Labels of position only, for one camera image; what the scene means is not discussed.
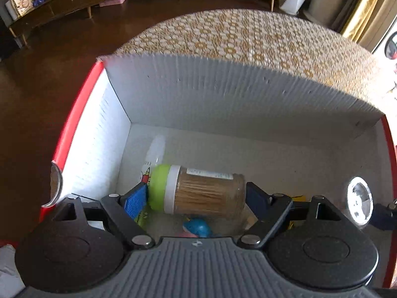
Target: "cabinet leg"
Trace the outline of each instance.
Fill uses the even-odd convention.
[[[14,31],[11,28],[9,28],[9,30],[10,30],[11,34],[14,36],[14,38],[16,38],[17,36],[15,35]]]
[[[22,34],[22,40],[23,40],[24,45],[27,46],[27,40],[26,40],[25,34]]]

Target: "metal screw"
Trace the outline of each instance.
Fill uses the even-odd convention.
[[[132,242],[136,245],[147,246],[152,242],[152,238],[148,235],[137,235],[132,238]]]
[[[247,234],[241,237],[241,242],[245,244],[255,245],[261,241],[261,238],[254,234]]]

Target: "white plastic bag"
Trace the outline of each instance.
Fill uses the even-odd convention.
[[[15,249],[12,245],[0,248],[0,298],[12,298],[25,285],[15,266]]]

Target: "blue toy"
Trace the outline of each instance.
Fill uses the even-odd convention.
[[[191,219],[184,222],[183,230],[197,235],[199,238],[209,238],[212,234],[210,227],[202,219]]]

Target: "white bottle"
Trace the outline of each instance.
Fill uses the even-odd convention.
[[[146,153],[145,162],[142,166],[138,183],[150,182],[149,178],[152,174],[152,169],[163,162],[165,151],[165,136],[157,135],[150,144],[149,150]]]

